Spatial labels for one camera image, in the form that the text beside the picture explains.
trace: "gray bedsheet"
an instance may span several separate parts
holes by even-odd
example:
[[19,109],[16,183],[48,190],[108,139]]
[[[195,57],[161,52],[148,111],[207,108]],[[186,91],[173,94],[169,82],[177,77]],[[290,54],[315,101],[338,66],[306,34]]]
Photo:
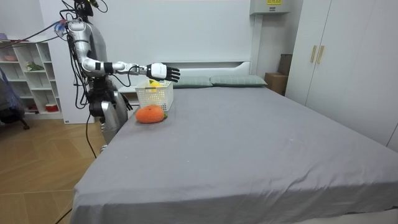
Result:
[[398,153],[265,88],[174,90],[75,187],[72,224],[292,223],[398,205]]

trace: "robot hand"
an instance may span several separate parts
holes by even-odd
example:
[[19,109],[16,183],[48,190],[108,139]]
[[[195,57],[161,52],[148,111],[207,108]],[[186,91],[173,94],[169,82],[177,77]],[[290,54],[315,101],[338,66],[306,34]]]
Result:
[[167,80],[171,82],[178,82],[180,79],[180,70],[177,68],[168,67],[162,63],[153,63],[147,65],[147,77],[153,80]]

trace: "door handle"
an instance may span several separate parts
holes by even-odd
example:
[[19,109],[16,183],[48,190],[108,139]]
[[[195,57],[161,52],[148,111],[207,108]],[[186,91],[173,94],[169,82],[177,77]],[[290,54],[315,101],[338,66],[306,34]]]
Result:
[[315,53],[317,52],[317,47],[316,45],[313,46],[312,49],[312,56],[311,56],[311,63],[313,63],[313,60],[315,59]]
[[318,56],[317,64],[321,64],[321,59],[322,59],[322,55],[323,55],[323,50],[324,49],[325,49],[325,46],[322,45],[321,49],[319,50],[319,56]]

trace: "chair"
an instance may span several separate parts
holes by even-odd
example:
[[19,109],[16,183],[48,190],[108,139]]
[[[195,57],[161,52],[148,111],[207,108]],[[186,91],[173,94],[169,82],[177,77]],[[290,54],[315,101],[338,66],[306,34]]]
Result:
[[3,79],[0,78],[0,121],[5,124],[10,124],[16,121],[24,124],[24,130],[30,129],[29,125],[24,120],[25,112],[11,108],[7,100],[7,85]]

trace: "humanoid robot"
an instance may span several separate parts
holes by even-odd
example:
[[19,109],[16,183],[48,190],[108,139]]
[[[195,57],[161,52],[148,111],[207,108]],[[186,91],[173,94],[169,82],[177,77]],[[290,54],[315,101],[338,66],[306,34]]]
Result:
[[74,10],[64,10],[76,14],[76,18],[66,21],[68,43],[74,51],[74,60],[78,62],[80,72],[90,80],[91,88],[86,96],[90,114],[100,117],[101,130],[109,144],[127,121],[129,108],[127,99],[118,92],[109,75],[146,75],[154,80],[177,82],[180,70],[162,63],[141,66],[135,63],[108,62],[104,39],[99,30],[88,21],[88,16],[93,15],[91,5],[98,8],[98,4],[93,0],[74,1]]

